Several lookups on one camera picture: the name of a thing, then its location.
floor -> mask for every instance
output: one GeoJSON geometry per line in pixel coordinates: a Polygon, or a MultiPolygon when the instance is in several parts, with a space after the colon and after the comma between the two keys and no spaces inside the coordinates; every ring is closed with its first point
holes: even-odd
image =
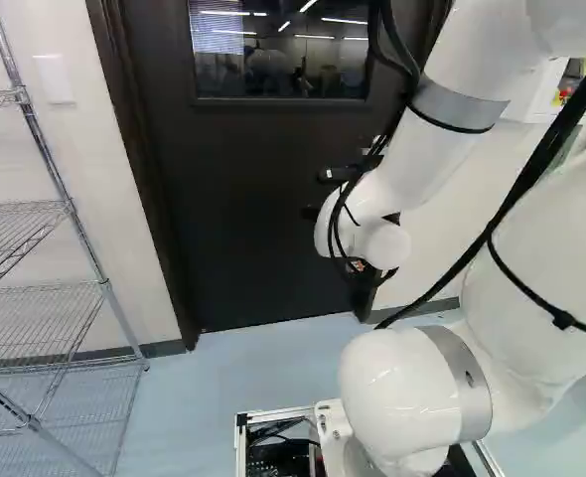
{"type": "MultiPolygon", "coordinates": [[[[350,314],[288,321],[207,334],[193,354],[153,360],[117,477],[232,477],[234,415],[336,397],[340,352],[367,329],[350,314]]],[[[487,443],[508,476],[586,473],[586,378],[541,424],[487,443]]]]}

door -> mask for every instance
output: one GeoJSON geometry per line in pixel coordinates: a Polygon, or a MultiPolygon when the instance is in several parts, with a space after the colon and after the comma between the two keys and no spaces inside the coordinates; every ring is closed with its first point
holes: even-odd
{"type": "MultiPolygon", "coordinates": [[[[403,3],[398,24],[422,54],[428,2],[403,3]]],[[[397,107],[399,74],[367,56],[367,2],[118,8],[149,126],[145,160],[171,218],[170,261],[187,277],[170,286],[188,303],[184,319],[224,330],[351,309],[301,211],[330,192],[317,172],[359,161],[397,107]]]]}

black baseboard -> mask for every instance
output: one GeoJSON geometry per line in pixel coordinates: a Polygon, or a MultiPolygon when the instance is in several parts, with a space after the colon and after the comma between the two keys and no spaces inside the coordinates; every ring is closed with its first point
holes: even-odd
{"type": "MultiPolygon", "coordinates": [[[[461,303],[459,302],[459,297],[454,296],[452,298],[443,298],[441,300],[432,300],[424,303],[422,306],[417,308],[416,310],[411,311],[405,317],[410,316],[418,316],[418,315],[427,315],[430,313],[440,313],[442,311],[448,310],[455,310],[459,308],[461,303]]],[[[366,324],[374,324],[383,321],[385,318],[390,316],[392,313],[396,313],[397,311],[401,310],[402,306],[396,306],[394,308],[383,308],[381,310],[371,310],[368,314],[367,318],[363,323],[366,324]]]]}
{"type": "MultiPolygon", "coordinates": [[[[155,343],[142,344],[140,347],[145,358],[161,358],[163,356],[187,353],[187,348],[183,340],[157,341],[155,343]]],[[[106,350],[80,351],[74,355],[74,360],[101,360],[131,354],[132,349],[129,346],[124,346],[121,348],[108,348],[106,350]]]]}

door window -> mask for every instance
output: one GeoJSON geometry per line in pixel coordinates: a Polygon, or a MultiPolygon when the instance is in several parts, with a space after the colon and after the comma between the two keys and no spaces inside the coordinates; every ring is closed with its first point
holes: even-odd
{"type": "Polygon", "coordinates": [[[366,0],[190,0],[199,97],[366,94],[366,0]]]}

robotic arm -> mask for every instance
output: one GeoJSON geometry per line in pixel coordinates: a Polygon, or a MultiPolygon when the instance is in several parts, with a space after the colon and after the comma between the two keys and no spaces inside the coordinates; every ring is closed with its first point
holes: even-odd
{"type": "MultiPolygon", "coordinates": [[[[409,257],[409,236],[383,217],[430,199],[498,120],[519,81],[555,57],[586,57],[586,2],[457,0],[424,78],[381,164],[365,175],[341,212],[349,256],[378,269],[409,257]]],[[[315,246],[329,256],[335,191],[320,211],[315,246]]]]}
{"type": "MultiPolygon", "coordinates": [[[[383,217],[432,197],[498,120],[516,83],[553,57],[586,57],[586,0],[457,0],[384,159],[348,197],[361,226],[339,216],[349,255],[380,269],[401,265],[409,236],[383,217]]],[[[316,224],[322,255],[338,196],[327,199],[316,224]]],[[[366,474],[373,467],[389,477],[432,475],[447,446],[538,421],[586,375],[586,325],[556,325],[495,262],[586,321],[586,162],[525,195],[492,251],[466,277],[464,319],[373,331],[344,351],[342,406],[369,460],[366,474]]],[[[324,448],[330,436],[322,438],[324,448]]],[[[340,473],[325,462],[329,474],[340,473]]]]}

